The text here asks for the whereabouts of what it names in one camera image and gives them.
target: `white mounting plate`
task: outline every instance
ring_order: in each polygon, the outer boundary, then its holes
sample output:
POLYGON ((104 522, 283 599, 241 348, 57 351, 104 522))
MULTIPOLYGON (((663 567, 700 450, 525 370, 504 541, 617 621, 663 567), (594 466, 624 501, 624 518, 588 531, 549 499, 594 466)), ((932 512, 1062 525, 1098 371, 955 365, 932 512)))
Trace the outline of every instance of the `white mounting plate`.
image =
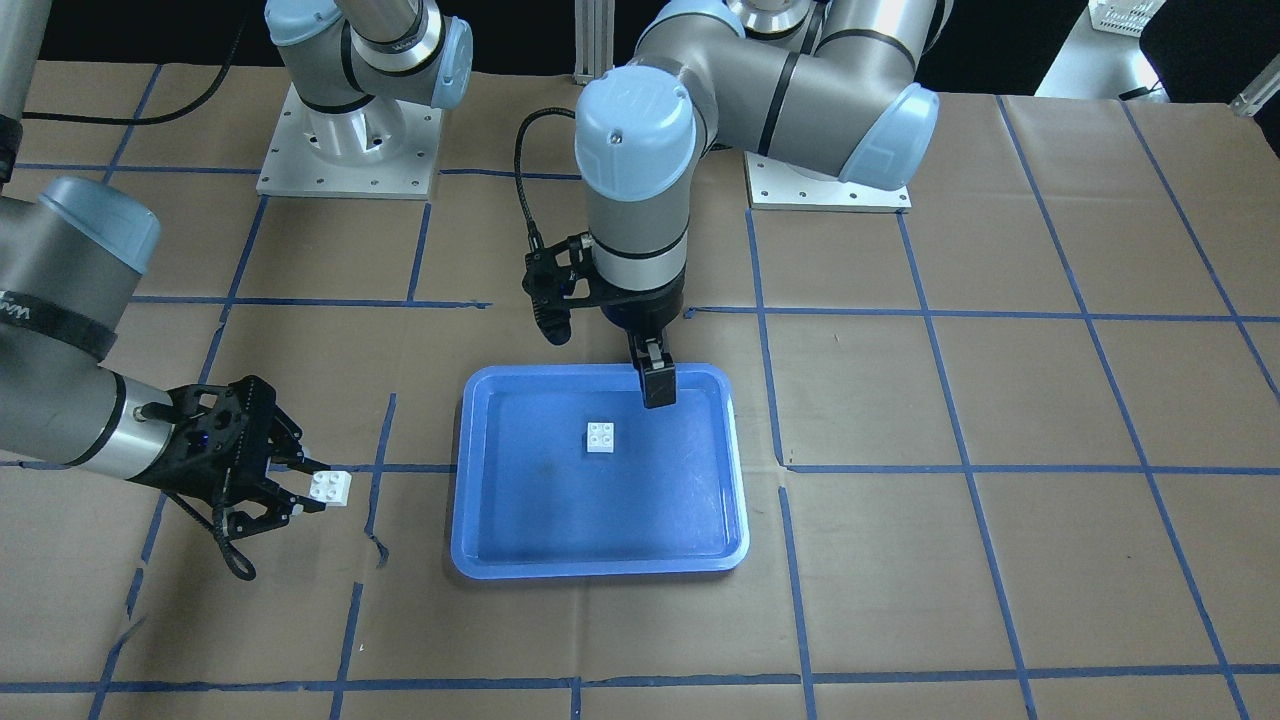
POLYGON ((817 179, 755 152, 742 156, 751 208, 756 210, 897 213, 911 209, 911 195, 905 187, 878 190, 855 182, 817 179))
POLYGON ((305 106, 289 86, 262 172, 257 177, 259 195, 426 200, 435 178, 444 111, 413 102, 397 104, 404 113, 408 129, 401 154, 372 165, 335 165, 310 147, 305 106))

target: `blue tray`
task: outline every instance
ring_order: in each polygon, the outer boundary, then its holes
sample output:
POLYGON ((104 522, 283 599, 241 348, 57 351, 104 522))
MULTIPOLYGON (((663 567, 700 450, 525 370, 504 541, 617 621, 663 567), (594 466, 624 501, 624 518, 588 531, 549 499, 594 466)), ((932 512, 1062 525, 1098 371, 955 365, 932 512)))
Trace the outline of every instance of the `blue tray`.
POLYGON ((645 410, 630 365, 480 370, 462 400, 453 562, 476 579, 730 570, 746 500, 728 379, 676 369, 645 410), (588 423, 614 451, 586 451, 588 423))

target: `black cable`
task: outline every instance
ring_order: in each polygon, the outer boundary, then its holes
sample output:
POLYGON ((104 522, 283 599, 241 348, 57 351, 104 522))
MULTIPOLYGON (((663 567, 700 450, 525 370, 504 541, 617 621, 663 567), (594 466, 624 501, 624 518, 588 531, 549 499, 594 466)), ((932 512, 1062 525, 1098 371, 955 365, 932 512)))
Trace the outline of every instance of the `black cable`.
POLYGON ((570 119, 575 117, 573 110, 570 110, 568 108, 543 108, 541 110, 534 110, 530 113, 529 117, 520 123, 520 129, 516 131, 516 196, 520 197, 520 210, 525 214, 525 228, 529 231, 530 252, 538 252, 543 249, 543 234, 538 232, 538 223, 534 222, 534 214, 529 210, 529 197, 525 196, 525 133, 529 132, 529 126, 534 124, 535 120, 548 115, 561 115, 570 119))
POLYGON ((250 17, 253 14, 253 3, 247 3, 244 8, 244 15, 241 18, 239 27, 236 28, 236 37, 232 38, 230 50, 227 51, 227 59, 223 60, 223 67, 218 70, 218 77, 209 86, 205 92, 188 102, 186 106, 179 108, 172 113, 165 113, 164 115, 156 115, 154 118, 100 118, 97 115, 68 115, 64 113, 23 113, 22 119, 24 120, 54 120, 61 123, 86 123, 92 126, 157 126, 160 123, 168 123, 170 120, 177 120, 183 115, 188 115, 197 108, 209 101, 210 97, 218 92, 221 87, 223 81, 227 79, 227 73, 232 69, 232 60, 236 58, 236 50, 239 47, 241 36, 244 33, 244 27, 248 24, 250 17))
POLYGON ((218 543, 218 550, 223 553, 223 561, 227 562, 233 575, 242 580, 252 580, 257 577, 257 569, 253 568, 250 559, 237 550, 227 537, 227 483, 230 480, 230 470, 227 473, 227 478, 223 479, 223 487, 214 496, 214 521, 206 520, 198 510, 192 507, 178 493, 170 491, 164 491, 164 493, 178 507, 182 507, 187 515, 191 515, 192 519, 200 523, 201 528, 214 536, 214 542, 218 543))

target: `blue plastic cover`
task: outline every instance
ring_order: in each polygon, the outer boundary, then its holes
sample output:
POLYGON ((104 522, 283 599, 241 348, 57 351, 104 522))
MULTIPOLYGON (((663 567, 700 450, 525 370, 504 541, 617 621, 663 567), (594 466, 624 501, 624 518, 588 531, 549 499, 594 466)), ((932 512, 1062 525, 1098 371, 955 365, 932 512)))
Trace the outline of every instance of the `blue plastic cover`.
POLYGON ((938 96, 913 82, 867 131, 849 155, 841 182, 897 190, 920 168, 938 124, 938 96))
POLYGON ((141 202, 77 177, 54 179, 38 200, 140 275, 147 274, 151 252, 160 242, 160 220, 141 202))
POLYGON ((333 0, 268 0, 262 17, 271 31, 271 42, 288 47, 324 32, 338 22, 342 10, 333 0))
POLYGON ((614 68, 577 99, 573 154, 582 179, 622 202, 671 187, 694 161, 698 126, 689 91, 646 65, 614 68))
POLYGON ((433 108, 451 110, 462 102, 462 96, 467 94, 467 83, 471 81, 474 54, 471 26, 462 18, 451 18, 449 32, 445 33, 444 47, 440 49, 440 68, 435 73, 433 108))
POLYGON ((462 397, 453 562, 476 579, 723 571, 746 557, 728 379, 676 369, 645 410, 631 365, 499 366, 462 397), (586 452, 588 423, 614 451, 586 452))
POLYGON ((728 27, 733 28, 733 32, 739 37, 746 37, 746 28, 742 26, 741 18, 733 14, 733 10, 730 10, 723 0, 671 0, 671 3, 662 6, 662 10, 658 10, 658 17, 649 23, 649 27, 644 28, 644 32, 640 33, 640 40, 644 41, 644 36, 653 29, 653 26, 676 15, 710 15, 724 20, 728 27))

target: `white plastic basket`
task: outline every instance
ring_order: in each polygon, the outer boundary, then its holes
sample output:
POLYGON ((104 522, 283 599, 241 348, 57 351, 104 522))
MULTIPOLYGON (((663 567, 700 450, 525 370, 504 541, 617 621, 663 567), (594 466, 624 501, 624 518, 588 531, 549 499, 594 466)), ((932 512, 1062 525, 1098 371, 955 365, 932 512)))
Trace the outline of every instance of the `white plastic basket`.
POLYGON ((1138 37, 1165 0, 1089 0, 1093 29, 1138 37))

